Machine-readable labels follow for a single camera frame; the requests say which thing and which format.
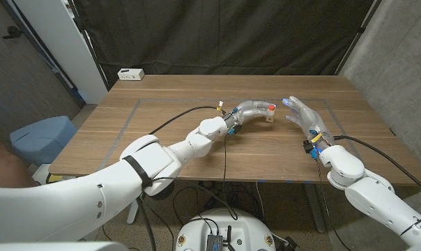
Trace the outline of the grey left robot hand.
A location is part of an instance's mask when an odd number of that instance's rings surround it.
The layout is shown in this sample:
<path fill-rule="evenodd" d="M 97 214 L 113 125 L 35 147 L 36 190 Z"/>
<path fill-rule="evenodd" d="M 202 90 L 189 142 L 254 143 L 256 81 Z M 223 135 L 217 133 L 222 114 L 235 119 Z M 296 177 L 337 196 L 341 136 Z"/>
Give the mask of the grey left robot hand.
<path fill-rule="evenodd" d="M 241 126 L 244 122 L 259 117 L 264 118 L 266 122 L 272 123 L 276 108 L 277 105 L 269 102 L 247 100 L 234 107 L 230 113 L 225 114 L 223 119 L 228 129 Z"/>

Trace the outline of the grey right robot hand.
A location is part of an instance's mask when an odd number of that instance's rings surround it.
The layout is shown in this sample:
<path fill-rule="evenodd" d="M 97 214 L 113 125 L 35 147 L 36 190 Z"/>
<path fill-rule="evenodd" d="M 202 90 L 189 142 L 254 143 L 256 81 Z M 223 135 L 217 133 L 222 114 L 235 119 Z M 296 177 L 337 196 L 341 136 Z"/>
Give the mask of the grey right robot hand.
<path fill-rule="evenodd" d="M 312 108 L 294 96 L 283 98 L 282 102 L 290 108 L 292 113 L 292 115 L 286 115 L 286 119 L 300 126 L 307 140 L 312 142 L 319 152 L 335 144 L 323 119 Z"/>

